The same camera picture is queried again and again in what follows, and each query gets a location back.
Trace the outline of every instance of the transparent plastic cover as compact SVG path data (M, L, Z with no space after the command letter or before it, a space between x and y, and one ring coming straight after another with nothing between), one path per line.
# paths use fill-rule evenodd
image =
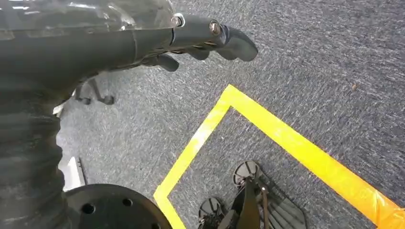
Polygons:
M0 31L164 29L173 15L169 0L0 0Z

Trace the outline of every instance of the yellow tape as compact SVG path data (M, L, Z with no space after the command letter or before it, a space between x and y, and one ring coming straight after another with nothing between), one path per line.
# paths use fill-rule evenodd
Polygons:
M325 184L334 189L378 228L405 228L404 209L398 207L264 107L229 85L154 194L158 206L174 229L185 229L185 226L167 196L230 106L283 147Z
M217 104L190 139L188 145L183 150L179 159L174 163L161 185L158 186L155 194L153 194L156 203L174 229L186 229L186 227L177 215L173 205L168 200L168 195L228 111L229 103L226 102L228 101L228 98L225 97L226 95L225 93L222 94Z

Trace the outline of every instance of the bolt head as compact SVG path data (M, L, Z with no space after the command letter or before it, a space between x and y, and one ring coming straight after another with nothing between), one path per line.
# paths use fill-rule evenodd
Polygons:
M211 21L210 30L213 35L217 36L221 34L221 25L217 21Z

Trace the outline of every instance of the metal screw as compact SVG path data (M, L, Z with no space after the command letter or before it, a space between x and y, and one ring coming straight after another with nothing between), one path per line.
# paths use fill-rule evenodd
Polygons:
M210 30L213 35L217 36L221 34L221 25L219 22L212 20L210 23Z
M172 22L173 24L175 24L177 27L183 25L183 21L181 20L180 17L173 17L173 18L171 19L171 22Z

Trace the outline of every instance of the mounting hole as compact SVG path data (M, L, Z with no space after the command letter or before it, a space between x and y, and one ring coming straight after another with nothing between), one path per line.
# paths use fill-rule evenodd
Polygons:
M151 229L160 229L160 226L159 226L159 224L154 223L154 224L152 224Z
M85 214L93 214L96 211L96 208L92 204L85 204L82 206L82 212Z
M131 207L132 204L133 204L133 202L132 202L131 199L125 198L125 199L122 200L122 204L123 204L124 206Z

